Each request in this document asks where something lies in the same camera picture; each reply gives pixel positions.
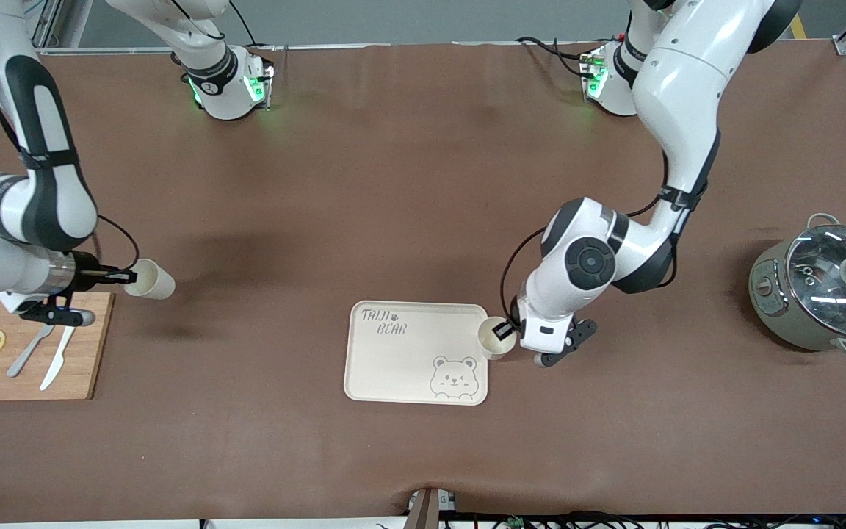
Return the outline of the glass pot lid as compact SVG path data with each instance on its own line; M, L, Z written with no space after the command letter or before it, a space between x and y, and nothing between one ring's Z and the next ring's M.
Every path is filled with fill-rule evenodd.
M804 231L789 245L790 290L806 313L846 335L846 225Z

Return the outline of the grey plastic knife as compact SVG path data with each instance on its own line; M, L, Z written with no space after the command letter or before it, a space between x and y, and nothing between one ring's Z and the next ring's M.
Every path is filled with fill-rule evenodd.
M40 328L38 333L30 339L26 348L21 351L21 354L15 359L10 367L7 368L6 376L8 378L17 378L17 375L21 374L21 371L23 371L24 366L26 366L28 359L30 359L33 355L36 347L51 334L53 329L53 325L43 325L43 327Z

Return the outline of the grey green cooking pot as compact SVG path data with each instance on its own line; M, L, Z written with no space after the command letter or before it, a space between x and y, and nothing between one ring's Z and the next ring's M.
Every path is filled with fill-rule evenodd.
M833 215L816 213L809 215L799 235L822 225L845 224ZM788 250L796 237L773 245L756 258L748 279L754 311L769 331L797 348L816 352L836 349L846 355L846 335L837 334L807 314L790 290Z

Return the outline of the beige bear print tray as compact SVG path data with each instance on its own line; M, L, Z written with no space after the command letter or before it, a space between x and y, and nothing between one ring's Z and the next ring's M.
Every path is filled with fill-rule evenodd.
M356 303L345 394L366 402L478 406L489 394L479 341L487 317L483 307L467 303Z

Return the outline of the white plastic cup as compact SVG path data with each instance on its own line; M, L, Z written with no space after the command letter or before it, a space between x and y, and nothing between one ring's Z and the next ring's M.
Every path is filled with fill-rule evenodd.
M510 323L504 317L490 316L481 322L477 329L477 338L482 348L482 354L486 359L502 359L510 351L513 351L518 342L518 332L513 324L513 335L507 339L497 339L493 335L493 327L499 323Z
M176 282L157 262L139 259L131 269L137 277L130 284L123 286L123 291L131 297L162 299L174 294Z

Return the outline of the white plastic knife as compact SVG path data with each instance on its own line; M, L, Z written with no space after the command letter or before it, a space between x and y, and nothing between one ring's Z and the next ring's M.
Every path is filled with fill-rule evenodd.
M54 353L54 357L51 359L51 364L47 369L43 381L40 383L40 387L38 387L41 392L46 391L47 388L50 387L51 383L54 382L54 379L56 379L59 375L65 362L66 349L68 344L70 344L71 338L73 338L75 329L75 327L64 327L61 339L58 342L56 353Z

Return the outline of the bamboo cutting board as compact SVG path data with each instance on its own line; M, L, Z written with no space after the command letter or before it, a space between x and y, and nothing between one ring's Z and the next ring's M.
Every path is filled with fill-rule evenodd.
M111 292L85 292L75 295L74 308L94 312L96 321L87 327L75 329L62 355L64 364L45 389L40 386L59 348L64 328L54 327L48 336L43 337L19 374L10 378L7 376L7 369L36 338L43 324L21 320L16 315L8 314L0 304L0 331L4 334L4 346L0 349L0 401L91 398L114 301L115 297Z

